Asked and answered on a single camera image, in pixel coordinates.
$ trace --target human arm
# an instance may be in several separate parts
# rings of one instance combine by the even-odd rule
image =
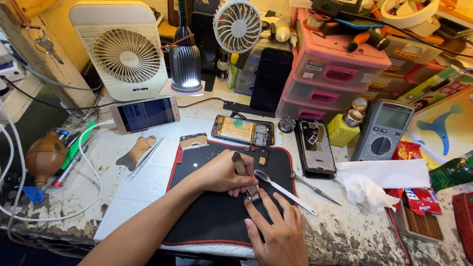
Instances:
[[[281,205],[284,218],[266,191],[259,190],[264,207],[273,221],[270,225],[254,205],[245,199],[245,208],[251,219],[245,219],[248,237],[255,257],[261,266],[308,266],[307,246],[302,232],[302,214],[280,194],[273,193]]]
[[[100,242],[79,266],[145,265],[160,247],[176,221],[204,191],[226,192],[258,184],[254,176],[239,176],[232,162],[233,151],[225,150],[188,175],[148,207],[120,225]],[[241,154],[247,172],[254,160]]]

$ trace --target multimeter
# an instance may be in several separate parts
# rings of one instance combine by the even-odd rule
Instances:
[[[414,107],[393,100],[373,100],[351,161],[390,160],[414,111]]]

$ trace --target metal spudger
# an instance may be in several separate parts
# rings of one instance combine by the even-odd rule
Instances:
[[[148,159],[151,157],[151,155],[153,155],[154,151],[156,151],[156,148],[161,144],[161,142],[163,142],[163,139],[164,139],[164,137],[159,139],[159,141],[151,148],[151,150],[148,152],[148,154],[146,154],[145,157],[143,157],[143,159],[141,159],[141,161],[136,166],[135,170],[133,170],[131,172],[131,174],[128,176],[129,178],[134,178],[136,176],[136,174],[138,174],[138,172],[145,165],[145,163],[148,162]]]
[[[329,201],[331,201],[331,202],[333,202],[333,203],[338,204],[338,205],[341,206],[340,203],[334,201],[331,197],[329,197],[327,194],[325,194],[324,192],[322,192],[322,190],[316,188],[315,186],[313,186],[313,185],[307,183],[305,180],[303,180],[302,178],[300,178],[298,175],[296,175],[295,172],[292,172],[291,178],[292,178],[292,179],[295,179],[295,180],[297,180],[297,181],[299,181],[299,182],[302,182],[302,183],[306,184],[308,187],[310,187],[311,189],[313,189],[313,190],[314,190],[317,194],[319,194],[320,196],[322,196],[322,197],[328,199]]]

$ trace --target green pen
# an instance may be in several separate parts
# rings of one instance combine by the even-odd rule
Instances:
[[[94,126],[96,124],[96,122],[90,122],[87,127],[84,129],[87,130],[88,128]],[[81,145],[84,144],[84,142],[87,140],[87,137],[89,136],[90,132],[92,130],[90,130],[89,132],[85,133],[85,135],[82,137],[82,143]],[[76,142],[74,142],[74,144],[70,147],[70,149],[67,151],[67,154],[66,154],[66,160],[64,161],[64,164],[62,165],[61,169],[66,169],[66,167],[69,165],[70,161],[72,160],[72,158],[74,158],[74,156],[76,155],[77,151],[79,150],[79,138],[77,138]]]

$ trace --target key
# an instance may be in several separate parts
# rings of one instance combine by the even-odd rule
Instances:
[[[53,57],[59,64],[63,65],[64,62],[61,60],[61,58],[58,56],[56,51],[54,50],[54,44],[52,41],[44,38],[37,38],[35,40],[35,43],[39,45],[40,47],[44,48],[46,51],[44,53],[49,54],[51,57]]]

